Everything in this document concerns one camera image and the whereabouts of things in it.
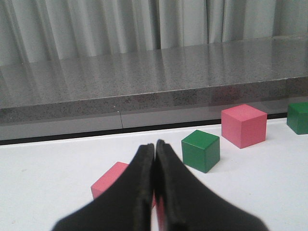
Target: white curtain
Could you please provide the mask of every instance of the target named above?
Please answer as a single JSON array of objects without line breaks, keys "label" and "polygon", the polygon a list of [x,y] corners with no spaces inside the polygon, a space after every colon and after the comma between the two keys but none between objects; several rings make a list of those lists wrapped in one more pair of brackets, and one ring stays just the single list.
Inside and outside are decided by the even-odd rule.
[{"label": "white curtain", "polygon": [[0,65],[307,31],[308,0],[0,0]]}]

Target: white surface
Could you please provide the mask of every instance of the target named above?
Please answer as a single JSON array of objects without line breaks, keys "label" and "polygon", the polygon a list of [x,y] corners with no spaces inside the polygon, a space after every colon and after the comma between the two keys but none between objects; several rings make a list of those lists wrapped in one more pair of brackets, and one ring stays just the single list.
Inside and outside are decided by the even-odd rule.
[{"label": "white surface", "polygon": [[308,230],[308,135],[285,118],[269,120],[267,140],[244,149],[221,137],[220,125],[0,146],[0,230],[50,230],[90,202],[90,186],[116,161],[129,163],[140,144],[164,139],[181,158],[180,141],[195,129],[219,135],[221,148],[208,173],[190,168],[197,178],[271,231]]}]

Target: cube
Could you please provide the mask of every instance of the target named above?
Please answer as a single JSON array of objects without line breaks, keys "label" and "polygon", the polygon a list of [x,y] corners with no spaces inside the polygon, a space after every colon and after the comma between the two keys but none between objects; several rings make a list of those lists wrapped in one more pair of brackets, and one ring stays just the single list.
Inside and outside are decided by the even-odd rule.
[{"label": "cube", "polygon": [[184,164],[207,173],[220,160],[219,136],[196,130],[182,141]]},{"label": "cube", "polygon": [[308,134],[308,102],[288,106],[287,125],[297,134]]},{"label": "cube", "polygon": [[221,111],[221,135],[239,148],[265,141],[267,114],[247,104]]},{"label": "cube", "polygon": [[116,162],[102,177],[100,177],[91,186],[93,199],[99,197],[106,191],[121,176],[127,166],[128,164]]}]

